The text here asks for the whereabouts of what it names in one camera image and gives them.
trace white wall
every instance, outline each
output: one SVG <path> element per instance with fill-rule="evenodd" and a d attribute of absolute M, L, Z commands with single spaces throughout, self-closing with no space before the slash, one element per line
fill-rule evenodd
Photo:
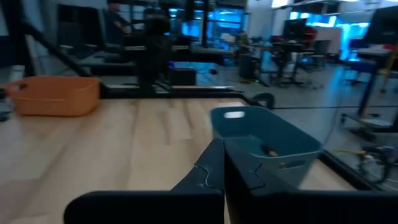
<path fill-rule="evenodd" d="M 39 0 L 23 0 L 24 11 L 27 20 L 39 31 L 44 31 L 42 15 L 40 13 Z M 43 57 L 48 55 L 47 49 L 36 42 L 31 36 L 27 36 L 30 56 Z"/>
<path fill-rule="evenodd" d="M 271 31 L 272 0 L 248 0 L 246 12 L 250 13 L 245 31 L 249 37 L 267 37 Z"/>
<path fill-rule="evenodd" d="M 0 36 L 8 35 L 8 30 L 6 23 L 4 22 L 4 15 L 2 14 L 1 10 L 1 3 L 0 3 Z"/>
<path fill-rule="evenodd" d="M 23 0 L 25 15 L 28 21 L 38 30 L 43 31 L 44 27 L 42 24 L 42 18 L 39 10 L 39 0 Z M 2 14 L 0 5 L 0 36 L 9 35 L 7 25 L 4 21 L 4 15 Z M 32 57 L 47 55 L 46 49 L 41 45 L 36 45 L 32 37 L 27 36 L 28 46 Z"/>
<path fill-rule="evenodd" d="M 268 38 L 271 34 L 282 34 L 285 20 L 289 18 L 291 8 L 273 10 L 271 6 L 272 0 L 248 0 L 246 11 L 251 13 L 251 22 L 248 29 L 245 30 L 249 31 L 249 36 Z"/>
<path fill-rule="evenodd" d="M 367 9 L 376 9 L 378 7 L 398 6 L 398 2 L 382 0 L 379 4 L 366 4 L 366 2 L 379 2 L 379 0 L 360 0 L 357 2 L 343 2 L 340 6 L 340 12 L 360 11 Z M 358 12 L 353 14 L 342 14 L 339 18 L 345 22 L 369 22 L 372 19 L 373 12 Z"/>

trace blue plastic bin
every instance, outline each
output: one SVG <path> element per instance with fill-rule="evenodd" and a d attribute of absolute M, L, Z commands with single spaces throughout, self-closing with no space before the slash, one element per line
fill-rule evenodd
<path fill-rule="evenodd" d="M 234 143 L 262 161 L 260 169 L 299 187 L 322 145 L 270 110 L 257 106 L 217 108 L 211 111 L 214 138 L 233 138 Z M 278 156 L 262 150 L 267 146 Z"/>

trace small object in bin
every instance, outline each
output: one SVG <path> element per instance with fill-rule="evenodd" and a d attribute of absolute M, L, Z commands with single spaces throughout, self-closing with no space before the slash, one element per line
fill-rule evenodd
<path fill-rule="evenodd" d="M 266 154 L 268 154 L 268 156 L 271 157 L 277 157 L 278 154 L 275 152 L 275 150 L 272 150 L 270 147 L 266 146 L 266 145 L 261 145 L 261 150 L 263 152 L 265 152 Z"/>
<path fill-rule="evenodd" d="M 286 169 L 286 168 L 287 168 L 286 163 L 281 162 L 281 163 L 279 164 L 279 168 L 280 168 L 280 169 Z"/>
<path fill-rule="evenodd" d="M 217 75 L 218 72 L 217 72 L 217 70 L 215 70 L 215 69 L 210 69 L 210 74 L 211 74 L 211 75 Z"/>

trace wooden tabletop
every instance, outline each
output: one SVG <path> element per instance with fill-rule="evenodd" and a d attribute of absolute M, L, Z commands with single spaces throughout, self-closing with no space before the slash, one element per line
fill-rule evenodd
<path fill-rule="evenodd" d="M 242 104 L 103 100 L 81 118 L 14 114 L 0 124 L 0 224 L 61 224 L 67 204 L 94 190 L 170 190 L 213 138 L 209 111 Z M 321 162 L 302 187 L 352 189 Z"/>

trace orange plastic tub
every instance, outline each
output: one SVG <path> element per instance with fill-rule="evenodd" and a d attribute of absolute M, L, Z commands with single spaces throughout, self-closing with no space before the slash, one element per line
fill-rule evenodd
<path fill-rule="evenodd" d="M 30 77 L 6 84 L 23 115 L 81 116 L 100 103 L 100 80 L 83 77 Z"/>

